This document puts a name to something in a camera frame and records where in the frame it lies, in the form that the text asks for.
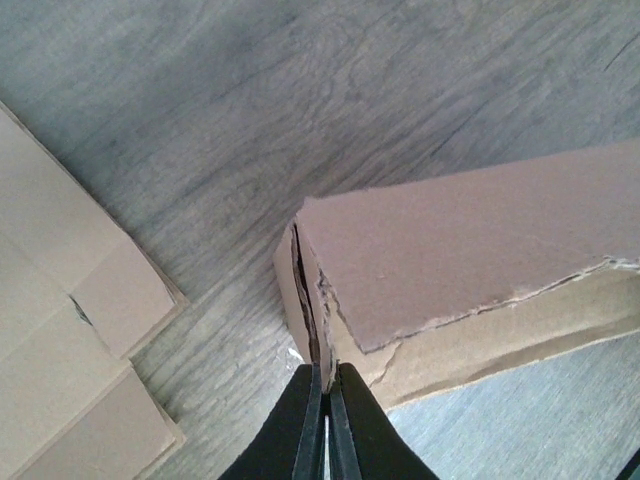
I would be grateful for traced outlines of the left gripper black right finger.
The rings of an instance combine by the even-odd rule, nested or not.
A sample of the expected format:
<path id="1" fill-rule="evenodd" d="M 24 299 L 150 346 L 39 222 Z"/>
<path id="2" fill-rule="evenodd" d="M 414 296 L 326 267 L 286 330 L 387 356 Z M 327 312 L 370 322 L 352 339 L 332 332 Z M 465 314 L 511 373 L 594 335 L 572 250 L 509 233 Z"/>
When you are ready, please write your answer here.
<path id="1" fill-rule="evenodd" d="M 354 365 L 338 366 L 327 397 L 332 479 L 435 479 L 398 434 Z"/>

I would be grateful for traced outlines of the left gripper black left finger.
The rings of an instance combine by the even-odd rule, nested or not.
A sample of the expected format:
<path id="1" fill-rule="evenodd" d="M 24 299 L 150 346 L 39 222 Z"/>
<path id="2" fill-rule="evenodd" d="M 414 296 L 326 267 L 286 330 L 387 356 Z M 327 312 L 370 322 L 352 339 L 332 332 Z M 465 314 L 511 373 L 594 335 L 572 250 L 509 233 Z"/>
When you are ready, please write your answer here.
<path id="1" fill-rule="evenodd" d="M 325 420 L 320 368 L 299 366 L 255 438 L 223 479 L 321 479 Z"/>

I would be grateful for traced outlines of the cardboard box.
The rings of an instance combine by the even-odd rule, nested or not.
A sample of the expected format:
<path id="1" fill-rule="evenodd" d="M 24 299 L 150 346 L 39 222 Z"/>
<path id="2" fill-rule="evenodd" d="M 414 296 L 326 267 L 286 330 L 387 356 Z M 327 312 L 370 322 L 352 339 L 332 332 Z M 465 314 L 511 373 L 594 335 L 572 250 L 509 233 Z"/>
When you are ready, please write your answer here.
<path id="1" fill-rule="evenodd" d="M 639 328 L 639 143 L 308 199 L 274 257 L 324 382 L 384 408 Z"/>

